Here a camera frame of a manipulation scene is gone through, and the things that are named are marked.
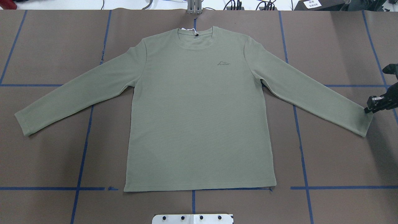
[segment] long-sleeve shirt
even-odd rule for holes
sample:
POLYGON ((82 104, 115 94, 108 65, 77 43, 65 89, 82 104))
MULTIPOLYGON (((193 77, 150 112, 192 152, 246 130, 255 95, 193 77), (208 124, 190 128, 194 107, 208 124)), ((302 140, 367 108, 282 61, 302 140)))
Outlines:
POLYGON ((69 81, 15 116, 24 135, 134 87, 124 191, 275 186, 263 83, 358 135, 372 113, 216 26, 173 29, 69 81))

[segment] metal clamp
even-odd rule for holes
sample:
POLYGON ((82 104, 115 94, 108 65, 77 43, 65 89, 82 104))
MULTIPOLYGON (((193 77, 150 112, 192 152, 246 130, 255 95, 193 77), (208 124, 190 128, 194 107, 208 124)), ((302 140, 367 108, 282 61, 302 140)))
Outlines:
POLYGON ((202 14, 202 0, 188 0, 188 14, 202 14))

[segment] neckline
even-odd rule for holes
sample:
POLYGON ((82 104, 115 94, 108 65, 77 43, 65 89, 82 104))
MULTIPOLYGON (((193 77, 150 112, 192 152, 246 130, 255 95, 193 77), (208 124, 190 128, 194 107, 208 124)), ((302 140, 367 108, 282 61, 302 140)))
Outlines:
POLYGON ((174 30, 173 36, 174 36, 174 40, 176 41, 176 44, 179 45, 182 48, 194 49, 194 50, 205 49, 205 48, 208 48, 211 45, 213 45, 214 42, 216 41, 217 30, 218 30, 218 27, 212 26, 210 29, 203 30, 203 31, 197 31, 199 33, 199 36, 211 34, 210 40, 208 40, 208 41, 206 41, 206 42, 204 42, 204 43, 202 43, 200 45, 191 45, 188 42, 185 42, 185 41, 183 41, 183 40, 181 40, 179 38, 178 35, 181 35, 181 34, 182 35, 194 36, 192 30, 184 30, 184 29, 177 28, 177 29, 174 30))

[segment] sleeve cuff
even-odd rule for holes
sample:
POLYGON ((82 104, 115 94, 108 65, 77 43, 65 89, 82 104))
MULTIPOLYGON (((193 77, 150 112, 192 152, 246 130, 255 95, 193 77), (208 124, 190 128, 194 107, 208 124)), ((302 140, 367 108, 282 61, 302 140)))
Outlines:
POLYGON ((21 126, 21 128, 22 128, 23 135, 24 135, 24 136, 29 136, 29 135, 31 135, 31 130, 30 130, 28 124, 26 123, 25 116, 22 114, 22 112, 21 112, 21 111, 18 111, 18 112, 16 112, 14 115, 15 115, 15 117, 17 118, 18 123, 20 124, 20 126, 21 126))

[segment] shirt sleeve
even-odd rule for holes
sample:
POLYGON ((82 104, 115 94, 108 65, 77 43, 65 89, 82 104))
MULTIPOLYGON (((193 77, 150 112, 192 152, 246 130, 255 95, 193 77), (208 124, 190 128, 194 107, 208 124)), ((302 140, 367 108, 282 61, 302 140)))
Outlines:
POLYGON ((134 87, 146 64, 146 46, 137 46, 99 65, 15 113, 23 135, 40 129, 98 102, 118 96, 134 87))
POLYGON ((246 40, 244 57, 254 78, 278 98, 366 136, 373 113, 366 114, 363 107, 282 61, 251 37, 246 40))

